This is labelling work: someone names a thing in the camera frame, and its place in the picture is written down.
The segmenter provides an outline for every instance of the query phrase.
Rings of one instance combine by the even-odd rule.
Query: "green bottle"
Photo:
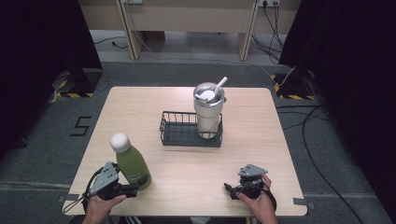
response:
[[[151,174],[142,154],[131,145],[129,138],[124,133],[115,134],[110,145],[117,153],[117,164],[120,171],[130,184],[139,184],[139,190],[149,187]]]

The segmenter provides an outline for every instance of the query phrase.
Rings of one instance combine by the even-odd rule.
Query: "human hand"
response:
[[[271,188],[272,181],[267,175],[262,175],[264,179],[264,189],[269,190]],[[262,224],[274,224],[277,223],[275,210],[272,205],[271,199],[264,192],[260,193],[260,196],[252,200],[244,193],[237,193],[236,197],[242,202],[247,204],[250,208],[251,213],[260,221]]]
[[[111,208],[123,202],[126,199],[125,195],[120,195],[111,200],[105,201],[94,195],[88,201],[87,212],[83,224],[99,224],[110,214]]]

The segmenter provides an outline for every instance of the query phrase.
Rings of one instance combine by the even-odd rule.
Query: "gray carpet floor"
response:
[[[27,136],[27,147],[15,148],[0,161],[0,223],[68,223],[59,198],[66,195],[90,141],[109,90],[114,86],[196,86],[229,79],[224,87],[268,88],[290,154],[309,205],[304,217],[280,217],[280,223],[359,223],[323,180],[304,147],[302,122],[319,105],[315,100],[279,99],[272,79],[258,66],[188,63],[103,63],[104,73],[92,98],[58,97],[48,105]],[[269,74],[288,67],[265,66]],[[391,223],[359,166],[349,158],[342,137],[323,106],[305,124],[305,140],[313,161],[364,223]],[[75,125],[89,126],[84,136]]]

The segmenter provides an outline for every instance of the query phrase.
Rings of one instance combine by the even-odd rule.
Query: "black curtain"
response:
[[[64,70],[102,69],[77,0],[0,1],[0,159],[34,124]]]
[[[303,0],[280,57],[282,64],[315,73],[340,136],[393,222],[395,15],[393,0]]]

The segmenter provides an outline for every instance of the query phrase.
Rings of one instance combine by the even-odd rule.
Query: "black wire basket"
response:
[[[220,147],[222,139],[222,115],[216,133],[198,132],[197,114],[190,112],[163,111],[161,140],[164,146]]]

